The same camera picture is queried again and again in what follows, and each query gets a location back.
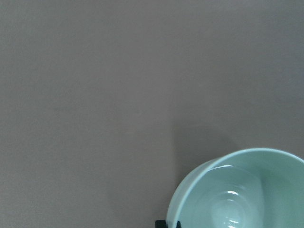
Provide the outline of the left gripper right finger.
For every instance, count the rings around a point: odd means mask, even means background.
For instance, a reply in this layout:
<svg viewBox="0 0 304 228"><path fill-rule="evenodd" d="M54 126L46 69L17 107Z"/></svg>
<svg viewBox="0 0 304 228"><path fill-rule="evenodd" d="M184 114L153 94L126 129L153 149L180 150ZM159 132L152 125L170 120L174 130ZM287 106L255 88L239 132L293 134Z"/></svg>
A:
<svg viewBox="0 0 304 228"><path fill-rule="evenodd" d="M177 221L176 228L181 228L181 222L180 221Z"/></svg>

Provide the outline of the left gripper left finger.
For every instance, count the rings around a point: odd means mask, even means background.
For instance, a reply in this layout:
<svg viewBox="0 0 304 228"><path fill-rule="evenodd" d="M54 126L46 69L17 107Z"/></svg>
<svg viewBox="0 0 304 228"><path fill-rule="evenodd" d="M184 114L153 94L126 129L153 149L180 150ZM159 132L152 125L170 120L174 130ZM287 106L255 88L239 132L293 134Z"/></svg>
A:
<svg viewBox="0 0 304 228"><path fill-rule="evenodd" d="M154 225L155 228L167 228L166 220L156 220Z"/></svg>

